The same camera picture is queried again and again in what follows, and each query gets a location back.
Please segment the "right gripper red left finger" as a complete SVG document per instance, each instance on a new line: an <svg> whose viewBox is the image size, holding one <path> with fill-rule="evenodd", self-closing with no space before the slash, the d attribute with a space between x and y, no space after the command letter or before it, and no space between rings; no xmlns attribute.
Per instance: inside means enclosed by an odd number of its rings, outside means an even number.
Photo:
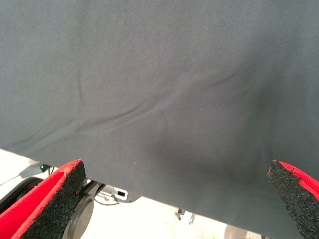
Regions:
<svg viewBox="0 0 319 239"><path fill-rule="evenodd" d="M79 202L81 159L59 167L0 215L2 239L60 239Z"/></svg>

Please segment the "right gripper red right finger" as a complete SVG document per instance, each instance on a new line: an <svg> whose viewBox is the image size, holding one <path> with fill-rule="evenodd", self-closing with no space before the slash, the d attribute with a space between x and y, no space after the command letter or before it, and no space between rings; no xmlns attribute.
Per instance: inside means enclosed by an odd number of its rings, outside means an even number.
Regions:
<svg viewBox="0 0 319 239"><path fill-rule="evenodd" d="M300 234L305 239L319 237L319 182L301 169L273 160L268 172Z"/></svg>

